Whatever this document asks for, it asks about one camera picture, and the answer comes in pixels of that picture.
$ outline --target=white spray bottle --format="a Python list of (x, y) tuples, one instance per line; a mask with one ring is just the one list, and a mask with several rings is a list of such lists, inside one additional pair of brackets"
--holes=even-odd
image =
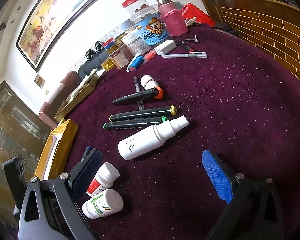
[(119, 153), (125, 160), (132, 160), (162, 146), (166, 140), (188, 125), (189, 122), (183, 115), (171, 121), (149, 126), (119, 142)]

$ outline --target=picture frame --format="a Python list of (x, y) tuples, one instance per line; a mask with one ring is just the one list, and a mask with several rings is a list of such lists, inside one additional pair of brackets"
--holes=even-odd
[(34, 82), (40, 87), (42, 88), (44, 86), (44, 84), (46, 83), (46, 81), (42, 78), (42, 76), (40, 76), (39, 74), (37, 74), (37, 76), (34, 79)]
[(38, 72), (66, 29), (96, 0), (38, 0), (24, 23), (16, 46)]

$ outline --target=screw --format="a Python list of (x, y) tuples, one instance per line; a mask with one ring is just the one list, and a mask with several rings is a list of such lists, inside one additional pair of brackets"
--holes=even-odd
[(32, 183), (35, 183), (37, 180), (38, 180), (38, 177), (34, 176), (34, 177), (31, 178), (30, 181), (31, 181)]
[(69, 176), (68, 173), (64, 172), (64, 173), (61, 173), (59, 177), (60, 177), (60, 179), (66, 179), (66, 178), (68, 178), (68, 176)]
[(236, 177), (238, 179), (244, 179), (244, 175), (242, 173), (237, 173)]
[(269, 184), (272, 184), (273, 180), (271, 178), (266, 178), (266, 182), (268, 182)]

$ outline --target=white power bank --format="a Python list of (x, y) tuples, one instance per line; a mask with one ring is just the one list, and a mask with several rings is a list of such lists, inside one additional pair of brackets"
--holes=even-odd
[(157, 46), (154, 50), (158, 55), (163, 56), (175, 49), (176, 47), (177, 45), (174, 41), (167, 40), (164, 43), (161, 43), (159, 46)]

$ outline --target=purple tablecloth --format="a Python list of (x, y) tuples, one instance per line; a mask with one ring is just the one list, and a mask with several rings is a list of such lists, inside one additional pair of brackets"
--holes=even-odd
[[(201, 163), (207, 147), (235, 172), (252, 179), (271, 177), (279, 190), (286, 237), (300, 223), (300, 81), (250, 44), (209, 26), (192, 27), (196, 51), (206, 59), (156, 56), (138, 70), (113, 69), (69, 115), (79, 125), (66, 171), (80, 161), (86, 145), (121, 173), (114, 183), (124, 199), (121, 212), (89, 220), (103, 240), (201, 240), (220, 216), (219, 199)], [(185, 53), (181, 47), (171, 52)], [(120, 140), (135, 131), (106, 131), (111, 114), (137, 110), (113, 106), (134, 93), (134, 76), (149, 74), (165, 91), (146, 108), (176, 105), (190, 126), (142, 157), (126, 161)]]

